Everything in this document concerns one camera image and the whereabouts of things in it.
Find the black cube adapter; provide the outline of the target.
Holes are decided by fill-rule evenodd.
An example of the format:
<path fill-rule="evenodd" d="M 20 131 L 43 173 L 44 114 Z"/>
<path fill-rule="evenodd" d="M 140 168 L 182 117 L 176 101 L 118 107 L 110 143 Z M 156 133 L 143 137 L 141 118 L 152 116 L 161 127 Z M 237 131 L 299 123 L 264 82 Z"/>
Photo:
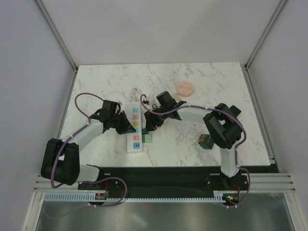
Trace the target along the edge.
<path fill-rule="evenodd" d="M 238 117 L 238 115 L 240 115 L 241 114 L 241 110 L 239 109 L 239 108 L 237 108 L 235 105 L 232 105 L 231 107 L 230 107 L 230 111 L 231 111 L 231 113 L 232 113 L 232 115 L 234 116 L 234 117 Z"/>

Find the dark green cube plug adapter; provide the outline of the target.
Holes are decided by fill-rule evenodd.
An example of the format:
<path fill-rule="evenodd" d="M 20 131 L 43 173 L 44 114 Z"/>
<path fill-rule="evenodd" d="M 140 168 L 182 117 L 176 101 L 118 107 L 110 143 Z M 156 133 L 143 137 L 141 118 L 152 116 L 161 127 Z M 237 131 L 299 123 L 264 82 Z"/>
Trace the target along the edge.
<path fill-rule="evenodd" d="M 214 147 L 214 141 L 209 134 L 202 134 L 198 139 L 198 144 L 206 150 L 211 150 Z"/>

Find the white power strip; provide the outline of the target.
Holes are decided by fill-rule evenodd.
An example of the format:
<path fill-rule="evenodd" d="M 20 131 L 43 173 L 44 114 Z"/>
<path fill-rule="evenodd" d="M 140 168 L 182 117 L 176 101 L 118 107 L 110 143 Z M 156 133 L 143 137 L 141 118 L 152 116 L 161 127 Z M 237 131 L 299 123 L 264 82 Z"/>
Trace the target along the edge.
<path fill-rule="evenodd" d="M 141 105 L 139 102 L 130 102 L 127 104 L 127 117 L 135 132 L 127 135 L 127 152 L 140 153 L 142 146 L 142 121 Z"/>

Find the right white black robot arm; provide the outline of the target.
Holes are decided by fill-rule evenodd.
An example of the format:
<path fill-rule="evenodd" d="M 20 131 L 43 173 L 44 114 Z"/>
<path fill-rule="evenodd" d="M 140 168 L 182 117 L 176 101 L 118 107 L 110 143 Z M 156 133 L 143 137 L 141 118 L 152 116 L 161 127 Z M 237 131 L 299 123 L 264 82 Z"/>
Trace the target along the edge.
<path fill-rule="evenodd" d="M 220 103 L 214 108 L 192 105 L 186 101 L 176 101 L 168 91 L 160 93 L 156 99 L 158 106 L 149 109 L 150 102 L 146 95 L 140 96 L 140 103 L 146 110 L 145 130 L 155 131 L 164 124 L 166 119 L 187 120 L 204 124 L 214 144 L 220 148 L 221 156 L 221 186 L 232 189 L 237 185 L 236 175 L 240 171 L 237 148 L 246 140 L 246 131 L 237 119 L 241 110 L 234 105 L 228 107 Z"/>

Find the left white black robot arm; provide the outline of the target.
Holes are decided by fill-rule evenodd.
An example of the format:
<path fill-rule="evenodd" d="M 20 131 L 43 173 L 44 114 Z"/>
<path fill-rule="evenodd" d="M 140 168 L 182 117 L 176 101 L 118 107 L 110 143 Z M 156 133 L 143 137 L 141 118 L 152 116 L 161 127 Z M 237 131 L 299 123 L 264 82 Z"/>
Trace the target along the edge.
<path fill-rule="evenodd" d="M 119 103 L 104 101 L 102 107 L 73 134 L 47 142 L 41 176 L 50 179 L 54 189 L 78 181 L 89 182 L 95 189 L 104 187 L 106 178 L 99 173 L 99 167 L 80 164 L 79 153 L 93 139 L 111 128 L 119 135 L 136 132 Z"/>

